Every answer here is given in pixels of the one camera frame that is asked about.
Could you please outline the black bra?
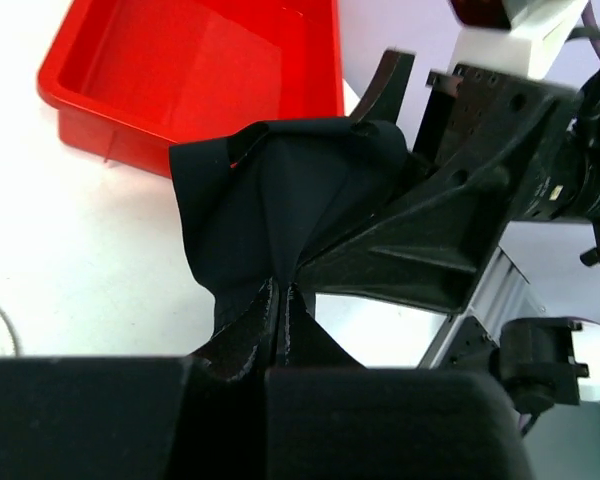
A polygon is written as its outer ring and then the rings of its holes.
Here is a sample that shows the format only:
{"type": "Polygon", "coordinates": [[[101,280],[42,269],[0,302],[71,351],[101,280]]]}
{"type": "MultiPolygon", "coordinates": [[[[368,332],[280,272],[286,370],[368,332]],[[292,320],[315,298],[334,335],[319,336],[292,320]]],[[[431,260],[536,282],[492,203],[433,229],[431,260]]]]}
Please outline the black bra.
{"type": "Polygon", "coordinates": [[[407,159],[400,128],[347,117],[261,121],[169,150],[185,255],[214,297],[214,326],[237,320],[268,279],[369,219],[407,159]]]}

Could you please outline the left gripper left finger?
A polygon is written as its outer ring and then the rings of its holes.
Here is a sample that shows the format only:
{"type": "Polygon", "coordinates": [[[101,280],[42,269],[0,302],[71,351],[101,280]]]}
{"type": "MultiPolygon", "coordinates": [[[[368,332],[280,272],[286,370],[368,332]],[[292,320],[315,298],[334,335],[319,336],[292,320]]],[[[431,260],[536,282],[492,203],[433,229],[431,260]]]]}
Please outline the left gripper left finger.
{"type": "Polygon", "coordinates": [[[0,358],[0,479],[261,479],[279,291],[177,357],[0,358]]]}

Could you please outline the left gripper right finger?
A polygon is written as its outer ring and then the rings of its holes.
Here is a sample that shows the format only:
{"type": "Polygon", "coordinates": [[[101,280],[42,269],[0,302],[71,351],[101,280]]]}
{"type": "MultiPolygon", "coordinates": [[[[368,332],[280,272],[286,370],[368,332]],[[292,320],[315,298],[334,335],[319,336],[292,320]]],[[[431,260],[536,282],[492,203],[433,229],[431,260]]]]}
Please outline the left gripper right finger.
{"type": "Polygon", "coordinates": [[[274,363],[267,479],[531,479],[504,390],[463,370],[274,363]]]}

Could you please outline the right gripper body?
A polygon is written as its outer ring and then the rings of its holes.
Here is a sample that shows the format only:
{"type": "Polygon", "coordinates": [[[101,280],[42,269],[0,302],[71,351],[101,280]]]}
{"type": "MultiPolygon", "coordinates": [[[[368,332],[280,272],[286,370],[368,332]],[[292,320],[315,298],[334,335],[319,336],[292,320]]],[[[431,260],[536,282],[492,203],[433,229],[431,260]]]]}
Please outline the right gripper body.
{"type": "Polygon", "coordinates": [[[433,172],[412,230],[502,230],[511,221],[582,221],[581,166],[568,144],[577,92],[469,65],[431,72],[415,150],[433,172]]]}

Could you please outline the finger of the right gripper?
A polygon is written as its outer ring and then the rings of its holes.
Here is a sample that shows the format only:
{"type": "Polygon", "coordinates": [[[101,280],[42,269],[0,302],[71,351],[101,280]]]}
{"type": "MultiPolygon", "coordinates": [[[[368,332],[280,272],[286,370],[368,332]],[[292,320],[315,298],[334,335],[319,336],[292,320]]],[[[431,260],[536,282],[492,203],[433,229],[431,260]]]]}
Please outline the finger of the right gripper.
{"type": "Polygon", "coordinates": [[[475,173],[427,203],[371,224],[303,265],[299,287],[444,314],[463,312],[506,223],[510,173],[475,173]]]}
{"type": "Polygon", "coordinates": [[[357,122],[396,123],[411,76],[415,55],[387,49],[360,101],[352,111],[357,122]]]}

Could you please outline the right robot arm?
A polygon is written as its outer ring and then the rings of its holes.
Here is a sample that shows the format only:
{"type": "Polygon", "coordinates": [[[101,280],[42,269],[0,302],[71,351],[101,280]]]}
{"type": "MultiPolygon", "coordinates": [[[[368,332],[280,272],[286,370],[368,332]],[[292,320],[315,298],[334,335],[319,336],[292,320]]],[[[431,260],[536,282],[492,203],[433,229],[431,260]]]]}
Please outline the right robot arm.
{"type": "Polygon", "coordinates": [[[303,285],[449,318],[423,358],[491,373],[528,423],[600,403],[600,71],[583,90],[458,64],[399,194],[303,285]]]}

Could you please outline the aluminium frame rail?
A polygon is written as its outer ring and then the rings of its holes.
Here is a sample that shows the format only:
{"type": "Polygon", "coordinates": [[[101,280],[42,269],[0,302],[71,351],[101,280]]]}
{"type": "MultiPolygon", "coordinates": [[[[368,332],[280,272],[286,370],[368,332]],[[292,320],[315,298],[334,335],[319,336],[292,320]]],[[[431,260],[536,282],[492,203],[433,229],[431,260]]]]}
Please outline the aluminium frame rail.
{"type": "Polygon", "coordinates": [[[528,280],[498,248],[465,311],[445,318],[418,366],[445,368],[484,360],[499,343],[506,322],[545,315],[528,280]]]}

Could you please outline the red plastic tray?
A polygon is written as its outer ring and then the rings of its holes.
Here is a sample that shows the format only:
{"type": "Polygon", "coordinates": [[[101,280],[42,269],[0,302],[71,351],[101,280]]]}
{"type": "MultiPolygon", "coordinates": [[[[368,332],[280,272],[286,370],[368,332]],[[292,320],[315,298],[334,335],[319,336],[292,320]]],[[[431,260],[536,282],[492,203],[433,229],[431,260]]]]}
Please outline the red plastic tray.
{"type": "Polygon", "coordinates": [[[37,76],[65,144],[158,175],[176,143],[344,112],[334,1],[76,1],[37,76]]]}

